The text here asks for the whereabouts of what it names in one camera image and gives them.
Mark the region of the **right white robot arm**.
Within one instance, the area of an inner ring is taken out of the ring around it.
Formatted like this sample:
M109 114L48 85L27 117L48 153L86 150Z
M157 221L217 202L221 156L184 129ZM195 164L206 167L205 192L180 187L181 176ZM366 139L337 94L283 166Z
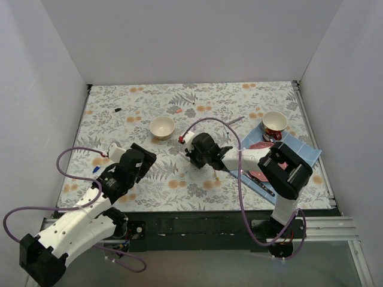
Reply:
M178 141L186 146L186 157L198 169L207 164L217 171L262 173L277 193L270 221L280 226L288 223L297 209L300 192L312 175L312 167L283 142L240 150L232 146L220 147L209 134L196 135L191 131L180 136Z

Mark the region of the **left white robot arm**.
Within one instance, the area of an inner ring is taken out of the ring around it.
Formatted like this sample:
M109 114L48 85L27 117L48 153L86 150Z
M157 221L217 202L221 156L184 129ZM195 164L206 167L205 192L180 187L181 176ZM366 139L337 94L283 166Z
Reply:
M37 235L21 239L20 266L39 286L55 285L70 263L99 241L126 236L127 217L113 204L147 174L157 157L135 143L129 149L113 143L107 157L112 164L73 207Z

